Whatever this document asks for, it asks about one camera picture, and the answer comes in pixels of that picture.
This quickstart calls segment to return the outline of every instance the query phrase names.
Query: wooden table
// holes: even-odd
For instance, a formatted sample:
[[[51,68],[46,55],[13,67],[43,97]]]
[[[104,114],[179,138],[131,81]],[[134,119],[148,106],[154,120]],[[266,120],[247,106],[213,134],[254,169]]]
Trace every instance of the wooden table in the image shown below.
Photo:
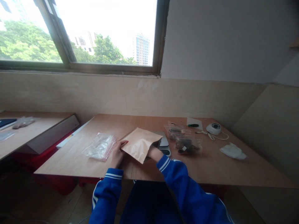
[[[63,120],[69,118],[74,113],[44,113],[44,112],[2,112],[0,113],[0,119],[11,119],[34,117],[38,120],[27,127],[19,128],[16,134],[0,142],[0,160],[8,156],[21,146],[25,145],[30,140],[36,138],[40,134],[44,133],[51,127],[59,124]],[[10,130],[12,127],[8,127],[3,131]]]
[[[216,122],[210,118],[198,118],[204,128]],[[57,151],[35,173],[51,175],[68,175],[81,177],[104,177],[111,163],[111,154],[106,162],[87,158],[81,152],[91,144],[98,132],[117,135],[119,138],[136,127],[149,131],[164,131],[167,121],[185,125],[186,118],[144,117],[127,115],[98,114],[77,135]],[[198,183],[296,188],[296,186],[279,170],[269,164],[255,151],[222,127],[230,138],[228,140],[210,140],[207,135],[198,134],[203,139],[202,155],[180,155],[174,149],[174,142],[169,141],[171,159],[183,161],[191,178]],[[240,147],[247,155],[243,161],[232,159],[219,149],[229,142]],[[143,165],[126,154],[120,169],[124,170],[124,179],[163,181],[163,175],[153,160]]]

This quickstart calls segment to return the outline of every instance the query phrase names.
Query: hand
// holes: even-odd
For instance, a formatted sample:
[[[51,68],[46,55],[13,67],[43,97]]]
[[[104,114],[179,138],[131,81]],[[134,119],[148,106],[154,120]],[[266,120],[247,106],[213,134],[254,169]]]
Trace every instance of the hand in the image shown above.
[[[155,146],[150,146],[147,156],[159,162],[159,160],[163,157],[163,152],[157,149]]]
[[[118,141],[112,148],[112,161],[110,168],[118,169],[119,165],[122,162],[122,159],[124,158],[124,155],[126,154],[125,151],[121,150],[121,147],[123,147],[125,144],[127,144],[128,140],[121,140]]]

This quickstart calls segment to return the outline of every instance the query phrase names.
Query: kraft paper bag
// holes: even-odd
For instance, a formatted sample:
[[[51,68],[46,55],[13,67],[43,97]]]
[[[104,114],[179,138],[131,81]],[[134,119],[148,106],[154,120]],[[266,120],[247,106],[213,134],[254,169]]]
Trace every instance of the kraft paper bag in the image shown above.
[[[121,139],[129,141],[121,149],[143,164],[150,146],[153,144],[158,148],[162,137],[162,135],[136,128]]]

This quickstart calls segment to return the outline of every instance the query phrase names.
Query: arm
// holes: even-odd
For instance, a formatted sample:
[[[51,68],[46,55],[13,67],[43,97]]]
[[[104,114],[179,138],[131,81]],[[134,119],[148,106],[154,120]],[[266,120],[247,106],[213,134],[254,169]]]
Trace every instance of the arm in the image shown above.
[[[157,161],[157,167],[173,190],[186,223],[233,223],[223,202],[214,194],[205,193],[188,176],[186,165],[178,160],[171,161],[158,149],[149,156]]]
[[[104,179],[97,183],[93,192],[93,207],[89,224],[114,223],[124,173],[123,170],[117,169],[125,155],[120,148],[127,142],[127,140],[122,140],[112,149],[111,168],[108,169]]]

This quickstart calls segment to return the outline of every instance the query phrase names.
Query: marker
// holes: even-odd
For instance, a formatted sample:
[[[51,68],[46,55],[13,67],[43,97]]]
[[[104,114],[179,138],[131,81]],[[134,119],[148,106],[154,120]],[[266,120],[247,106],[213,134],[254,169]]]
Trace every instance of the marker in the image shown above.
[[[199,127],[199,125],[198,124],[188,124],[188,127],[194,127],[194,128],[196,128],[196,127]]]

